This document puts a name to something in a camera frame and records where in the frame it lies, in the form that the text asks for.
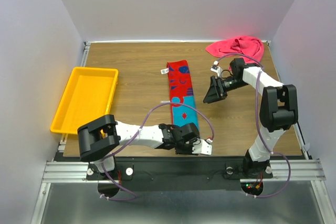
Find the red and blue patterned towel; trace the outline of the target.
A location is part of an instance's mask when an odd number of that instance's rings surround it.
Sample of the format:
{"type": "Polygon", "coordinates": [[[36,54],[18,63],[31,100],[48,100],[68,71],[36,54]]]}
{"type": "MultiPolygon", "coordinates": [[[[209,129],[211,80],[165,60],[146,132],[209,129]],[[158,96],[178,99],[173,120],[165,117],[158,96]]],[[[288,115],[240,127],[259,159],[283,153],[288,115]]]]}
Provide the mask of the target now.
{"type": "Polygon", "coordinates": [[[168,62],[166,67],[168,68],[170,102],[174,103],[171,104],[172,123],[177,126],[194,123],[199,128],[197,112],[189,107],[176,104],[182,103],[196,108],[187,61],[168,62]]]}

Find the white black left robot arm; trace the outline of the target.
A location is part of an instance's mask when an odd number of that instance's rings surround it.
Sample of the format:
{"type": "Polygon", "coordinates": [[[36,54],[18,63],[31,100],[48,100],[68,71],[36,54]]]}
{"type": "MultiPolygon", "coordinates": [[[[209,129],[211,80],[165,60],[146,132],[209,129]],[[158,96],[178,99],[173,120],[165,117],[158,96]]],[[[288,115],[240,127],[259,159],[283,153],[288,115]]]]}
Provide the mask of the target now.
{"type": "Polygon", "coordinates": [[[194,123],[184,126],[161,123],[140,127],[116,121],[112,114],[79,127],[77,133],[80,160],[94,163],[96,171],[106,179],[116,175],[114,158],[108,155],[117,147],[136,145],[175,149],[176,154],[193,155],[194,146],[201,143],[199,130],[194,123]]]}

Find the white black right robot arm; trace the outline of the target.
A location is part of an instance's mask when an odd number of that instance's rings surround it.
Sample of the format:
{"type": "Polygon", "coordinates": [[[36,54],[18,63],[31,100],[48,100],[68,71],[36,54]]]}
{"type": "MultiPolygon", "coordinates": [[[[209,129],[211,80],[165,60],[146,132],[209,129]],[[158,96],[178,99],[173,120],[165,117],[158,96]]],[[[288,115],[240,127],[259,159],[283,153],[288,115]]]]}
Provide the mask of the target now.
{"type": "Polygon", "coordinates": [[[270,172],[269,159],[274,147],[285,131],[298,121],[297,89],[283,84],[264,72],[260,62],[246,63],[243,58],[230,62],[230,76],[222,77],[223,69],[215,61],[211,66],[208,92],[203,99],[210,104],[227,98],[228,92],[250,85],[255,89],[255,122],[258,135],[246,152],[242,173],[253,177],[260,172],[270,172]]]}

